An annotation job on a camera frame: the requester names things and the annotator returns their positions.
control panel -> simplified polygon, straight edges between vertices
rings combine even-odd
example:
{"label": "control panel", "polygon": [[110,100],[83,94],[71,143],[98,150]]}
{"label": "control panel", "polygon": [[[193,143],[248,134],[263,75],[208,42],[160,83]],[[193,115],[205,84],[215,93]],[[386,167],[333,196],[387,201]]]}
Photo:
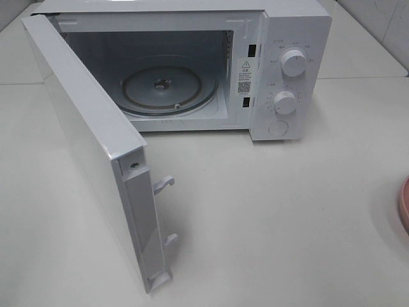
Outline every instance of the control panel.
{"label": "control panel", "polygon": [[252,109],[253,140],[299,139],[331,18],[269,18]]}

white microwave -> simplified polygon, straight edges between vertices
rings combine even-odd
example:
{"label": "white microwave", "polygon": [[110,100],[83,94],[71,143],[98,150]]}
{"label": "white microwave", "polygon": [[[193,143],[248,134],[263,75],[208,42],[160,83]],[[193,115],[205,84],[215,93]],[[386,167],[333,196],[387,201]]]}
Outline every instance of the white microwave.
{"label": "white microwave", "polygon": [[170,279],[139,132],[299,139],[331,17],[316,0],[45,0],[23,20],[65,136],[145,290]]}

control knob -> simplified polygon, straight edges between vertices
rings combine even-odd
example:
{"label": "control knob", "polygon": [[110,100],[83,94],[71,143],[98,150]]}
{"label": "control knob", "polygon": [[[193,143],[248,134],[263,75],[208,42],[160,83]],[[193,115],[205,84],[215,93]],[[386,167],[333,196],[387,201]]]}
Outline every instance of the control knob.
{"label": "control knob", "polygon": [[297,108],[297,98],[290,91],[282,91],[274,97],[275,112],[281,115],[289,115]]}
{"label": "control knob", "polygon": [[281,56],[281,69],[288,77],[296,77],[305,71],[305,54],[300,49],[290,49]]}

table surface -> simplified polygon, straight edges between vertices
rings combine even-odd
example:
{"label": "table surface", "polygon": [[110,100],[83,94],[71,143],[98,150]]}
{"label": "table surface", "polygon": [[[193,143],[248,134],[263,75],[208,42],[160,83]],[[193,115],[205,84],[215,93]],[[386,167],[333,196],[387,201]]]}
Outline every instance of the table surface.
{"label": "table surface", "polygon": [[[0,84],[43,83],[20,21],[21,17],[29,16],[38,5],[29,6],[0,32]],[[332,28],[318,78],[404,77],[408,74],[337,3],[332,15]]]}
{"label": "table surface", "polygon": [[[19,27],[0,48],[28,47]],[[174,280],[146,295],[44,85],[20,85],[42,83],[35,65],[0,58],[0,83],[17,83],[0,85],[1,306],[407,306],[409,79],[318,80],[301,141],[143,134],[153,180],[175,176],[156,201],[180,235]]]}

pink plate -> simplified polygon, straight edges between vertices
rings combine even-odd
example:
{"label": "pink plate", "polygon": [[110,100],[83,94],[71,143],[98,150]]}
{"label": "pink plate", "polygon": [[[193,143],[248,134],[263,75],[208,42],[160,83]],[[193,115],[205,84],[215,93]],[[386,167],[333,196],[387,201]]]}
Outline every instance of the pink plate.
{"label": "pink plate", "polygon": [[402,223],[406,230],[409,231],[409,177],[405,180],[401,196],[399,198],[399,212],[402,217]]}

